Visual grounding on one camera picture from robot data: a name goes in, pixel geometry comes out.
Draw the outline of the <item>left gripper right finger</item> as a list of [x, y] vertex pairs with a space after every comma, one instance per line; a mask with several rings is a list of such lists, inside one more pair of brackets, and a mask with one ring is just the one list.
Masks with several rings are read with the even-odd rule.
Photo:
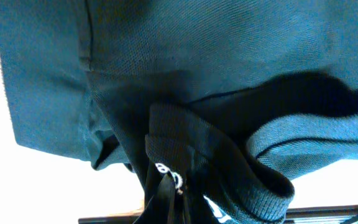
[[183, 216], [185, 224], [218, 224], [206, 200], [190, 187], [183, 193]]

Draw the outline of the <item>black polo shirt Sydrogen logo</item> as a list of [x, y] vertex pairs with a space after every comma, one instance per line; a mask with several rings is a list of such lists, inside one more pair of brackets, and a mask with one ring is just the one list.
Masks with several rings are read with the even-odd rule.
[[165, 174], [218, 223], [282, 223], [291, 181], [358, 159], [358, 1], [0, 1], [16, 142]]

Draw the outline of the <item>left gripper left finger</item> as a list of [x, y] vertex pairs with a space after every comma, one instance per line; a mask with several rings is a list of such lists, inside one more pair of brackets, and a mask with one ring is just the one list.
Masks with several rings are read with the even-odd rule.
[[170, 174], [165, 174], [157, 192], [134, 224], [174, 224], [174, 207], [175, 182]]

